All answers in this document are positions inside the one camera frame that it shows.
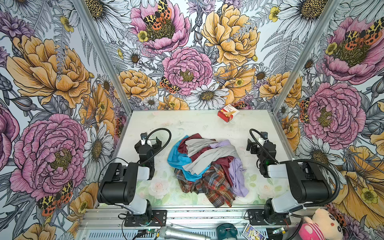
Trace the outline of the teal cloth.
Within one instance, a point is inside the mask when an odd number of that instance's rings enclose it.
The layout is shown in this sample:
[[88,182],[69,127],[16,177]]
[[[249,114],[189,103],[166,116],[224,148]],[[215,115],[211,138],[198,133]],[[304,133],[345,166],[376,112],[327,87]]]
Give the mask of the teal cloth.
[[187,156],[184,152],[181,153],[179,151],[180,145],[184,143],[186,140],[189,139],[201,139],[200,134],[194,134],[192,136],[186,135],[184,138],[179,140],[171,149],[170,154],[168,156],[167,162],[168,164],[172,167],[175,168],[176,170],[181,170],[182,173],[184,174],[184,177],[187,181],[190,182],[196,182],[197,180],[201,179],[203,177],[203,174],[210,168],[211,165],[208,165],[202,173],[199,175],[197,174],[191,174],[190,172],[186,171],[183,166],[192,163],[192,159]]

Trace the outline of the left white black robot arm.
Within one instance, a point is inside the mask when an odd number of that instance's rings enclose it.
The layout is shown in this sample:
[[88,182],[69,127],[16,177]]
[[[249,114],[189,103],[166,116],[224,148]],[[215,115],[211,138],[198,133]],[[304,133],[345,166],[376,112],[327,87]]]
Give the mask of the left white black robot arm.
[[99,186],[97,200],[110,206],[126,209],[126,227],[149,226],[155,219],[149,200],[136,193],[137,182],[151,180],[155,173],[154,155],[162,142],[158,139],[140,140],[135,144],[139,162],[111,163]]

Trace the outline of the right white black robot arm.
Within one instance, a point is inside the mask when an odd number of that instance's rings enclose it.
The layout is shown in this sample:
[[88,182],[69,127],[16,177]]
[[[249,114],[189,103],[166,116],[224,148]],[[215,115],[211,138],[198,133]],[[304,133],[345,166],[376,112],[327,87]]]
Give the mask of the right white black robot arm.
[[330,185],[315,162],[291,160],[277,163],[273,159],[276,156],[276,145],[271,142],[261,145],[248,139],[247,151],[258,157],[257,167],[264,178],[286,179],[289,183],[287,192],[268,199],[263,208],[247,210],[251,225],[290,224],[290,213],[310,204],[322,206],[324,201],[333,195]]

